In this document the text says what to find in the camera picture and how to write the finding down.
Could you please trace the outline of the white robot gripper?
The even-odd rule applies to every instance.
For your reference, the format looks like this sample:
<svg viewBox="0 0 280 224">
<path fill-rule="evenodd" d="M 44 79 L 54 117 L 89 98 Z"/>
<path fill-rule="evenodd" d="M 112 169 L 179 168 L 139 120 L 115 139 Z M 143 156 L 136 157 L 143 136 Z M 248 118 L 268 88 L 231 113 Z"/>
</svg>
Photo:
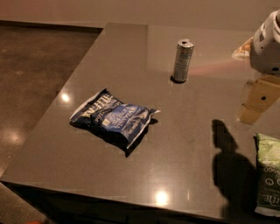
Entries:
<svg viewBox="0 0 280 224">
<path fill-rule="evenodd" d="M 253 125 L 280 98 L 280 9 L 255 32 L 249 57 L 251 67 L 262 75 L 244 86 L 238 121 Z"/>
</svg>

